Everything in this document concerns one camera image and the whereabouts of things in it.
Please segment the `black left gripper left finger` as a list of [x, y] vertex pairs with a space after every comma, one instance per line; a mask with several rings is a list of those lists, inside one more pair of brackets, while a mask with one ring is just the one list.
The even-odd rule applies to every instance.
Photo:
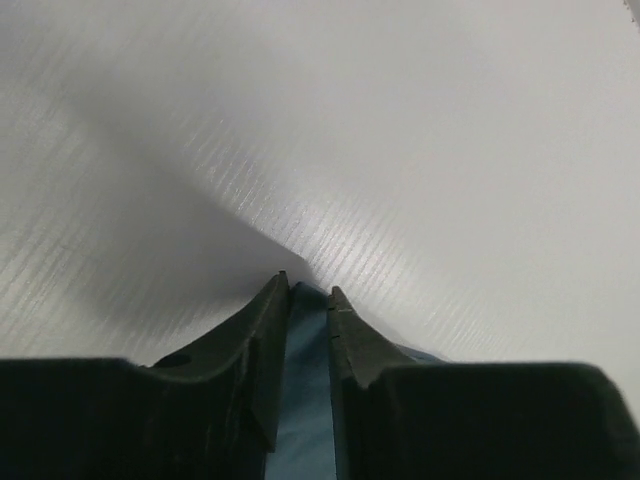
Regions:
[[1, 364], [5, 479], [261, 479], [275, 450], [291, 295], [279, 273], [151, 366]]

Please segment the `grey-blue t shirt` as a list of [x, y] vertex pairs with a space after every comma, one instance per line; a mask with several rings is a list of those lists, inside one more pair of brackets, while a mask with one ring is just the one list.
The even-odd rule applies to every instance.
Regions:
[[267, 479], [335, 479], [329, 360], [330, 294], [306, 283], [293, 289], [277, 446]]

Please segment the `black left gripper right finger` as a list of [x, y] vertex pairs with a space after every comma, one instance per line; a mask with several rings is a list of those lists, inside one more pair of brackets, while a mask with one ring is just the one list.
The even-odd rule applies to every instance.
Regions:
[[341, 479], [635, 479], [639, 431], [584, 363], [421, 362], [329, 298]]

